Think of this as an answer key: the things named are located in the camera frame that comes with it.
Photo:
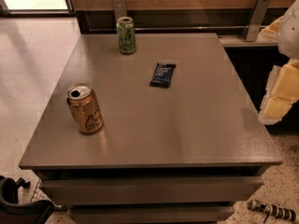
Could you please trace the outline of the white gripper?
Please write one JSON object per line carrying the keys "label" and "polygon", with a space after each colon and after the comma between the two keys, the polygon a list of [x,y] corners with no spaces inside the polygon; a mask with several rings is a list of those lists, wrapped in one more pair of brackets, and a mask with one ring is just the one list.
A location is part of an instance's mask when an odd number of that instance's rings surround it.
{"label": "white gripper", "polygon": [[257,40],[278,41],[279,52],[291,58],[282,67],[273,66],[260,105],[259,121],[274,125],[299,100],[299,0],[294,1],[283,17],[263,28]]}

